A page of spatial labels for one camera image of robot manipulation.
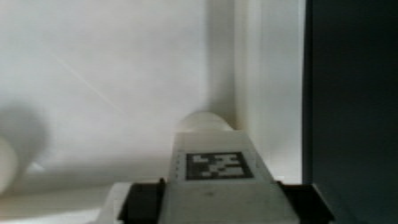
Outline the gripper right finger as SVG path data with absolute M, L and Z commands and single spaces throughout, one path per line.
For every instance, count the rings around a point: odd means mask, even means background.
M 315 186 L 283 182 L 278 184 L 299 215 L 299 224 L 333 224 L 337 217 Z

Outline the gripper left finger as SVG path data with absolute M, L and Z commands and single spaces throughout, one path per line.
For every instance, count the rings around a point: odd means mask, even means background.
M 159 224 L 166 180 L 116 183 L 104 205 L 104 224 Z

